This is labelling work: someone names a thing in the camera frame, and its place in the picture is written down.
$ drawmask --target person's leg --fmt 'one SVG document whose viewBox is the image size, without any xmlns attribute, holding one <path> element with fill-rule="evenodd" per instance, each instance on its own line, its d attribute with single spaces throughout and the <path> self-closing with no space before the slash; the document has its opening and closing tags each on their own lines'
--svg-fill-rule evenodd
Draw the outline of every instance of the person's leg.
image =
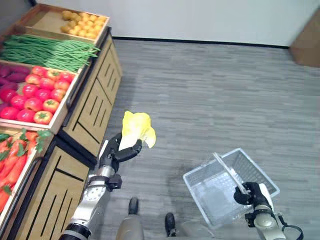
<svg viewBox="0 0 320 240">
<path fill-rule="evenodd" d="M 165 216 L 165 231 L 168 237 L 213 238 L 214 234 L 202 224 L 186 221 L 176 225 L 174 215 L 169 212 Z"/>
<path fill-rule="evenodd" d="M 183 223 L 177 224 L 175 235 L 177 237 L 213 237 L 214 234 L 199 222 L 185 221 Z"/>
<path fill-rule="evenodd" d="M 129 203 L 129 215 L 122 221 L 116 240 L 144 240 L 144 230 L 138 213 L 139 201 L 136 197 L 131 198 Z"/>
</svg>

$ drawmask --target wire basket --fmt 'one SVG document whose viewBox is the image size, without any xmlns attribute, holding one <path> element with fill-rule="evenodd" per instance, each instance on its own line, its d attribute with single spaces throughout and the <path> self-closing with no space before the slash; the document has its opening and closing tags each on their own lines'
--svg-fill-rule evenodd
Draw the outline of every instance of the wire basket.
<svg viewBox="0 0 320 240">
<path fill-rule="evenodd" d="M 263 183 L 271 197 L 279 194 L 279 188 L 241 148 L 222 155 L 221 159 L 240 183 Z M 218 228 L 237 219 L 252 206 L 234 200 L 236 182 L 213 155 L 210 160 L 184 174 L 183 180 L 207 224 Z"/>
</svg>

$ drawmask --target purple vegetable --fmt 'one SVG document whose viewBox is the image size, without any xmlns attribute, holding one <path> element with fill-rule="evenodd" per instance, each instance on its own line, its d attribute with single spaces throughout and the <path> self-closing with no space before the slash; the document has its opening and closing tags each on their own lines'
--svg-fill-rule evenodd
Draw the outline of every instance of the purple vegetable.
<svg viewBox="0 0 320 240">
<path fill-rule="evenodd" d="M 0 77 L 5 78 L 6 76 L 8 76 L 11 73 L 10 67 L 3 65 L 0 68 Z"/>
<path fill-rule="evenodd" d="M 0 90 L 1 90 L 1 89 L 12 89 L 12 90 L 17 91 L 18 88 L 19 88 L 19 86 L 18 86 L 17 83 L 15 83 L 15 82 L 9 82 L 9 83 L 6 83 L 5 85 L 3 85 L 3 86 L 0 88 Z"/>
<path fill-rule="evenodd" d="M 4 77 L 0 76 L 0 85 L 5 85 L 5 84 L 9 84 L 9 83 L 10 82 L 7 79 L 5 79 Z"/>
<path fill-rule="evenodd" d="M 28 74 L 21 73 L 21 72 L 14 72 L 11 73 L 9 76 L 6 77 L 6 79 L 13 83 L 22 83 L 25 81 L 25 78 Z"/>
<path fill-rule="evenodd" d="M 9 107 L 9 106 L 10 106 L 10 104 L 7 103 L 7 102 L 1 103 L 1 104 L 0 104 L 0 112 L 1 112 L 2 109 L 4 109 L 5 107 Z"/>
<path fill-rule="evenodd" d="M 26 66 L 10 66 L 10 69 L 14 73 L 21 73 L 21 74 L 29 74 L 30 69 L 27 68 Z"/>
</svg>

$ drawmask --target black shoe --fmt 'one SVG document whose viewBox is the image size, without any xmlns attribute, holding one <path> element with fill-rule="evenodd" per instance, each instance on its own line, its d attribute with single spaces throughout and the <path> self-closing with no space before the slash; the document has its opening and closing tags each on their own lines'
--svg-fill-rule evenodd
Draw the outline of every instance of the black shoe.
<svg viewBox="0 0 320 240">
<path fill-rule="evenodd" d="M 128 212 L 129 214 L 138 214 L 139 200 L 136 197 L 132 197 L 129 202 Z"/>
<path fill-rule="evenodd" d="M 175 237 L 176 222 L 175 216 L 169 212 L 165 215 L 164 226 L 167 237 Z"/>
</svg>

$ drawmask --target floor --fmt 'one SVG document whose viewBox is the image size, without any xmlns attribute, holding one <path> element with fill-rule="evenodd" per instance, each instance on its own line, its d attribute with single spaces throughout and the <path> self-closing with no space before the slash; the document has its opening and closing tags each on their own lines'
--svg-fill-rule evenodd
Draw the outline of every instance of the floor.
<svg viewBox="0 0 320 240">
<path fill-rule="evenodd" d="M 203 223 L 182 176 L 211 152 L 238 147 L 280 188 L 276 210 L 303 228 L 305 239 L 319 239 L 319 68 L 296 65 L 285 49 L 115 44 L 124 76 L 106 136 L 121 131 L 124 111 L 130 110 L 149 113 L 157 142 L 120 164 L 122 189 L 112 193 L 96 239 L 115 239 L 132 196 L 140 199 L 146 240 L 165 236 L 167 212 L 177 221 Z M 244 219 L 215 233 L 226 240 L 258 239 Z"/>
</svg>

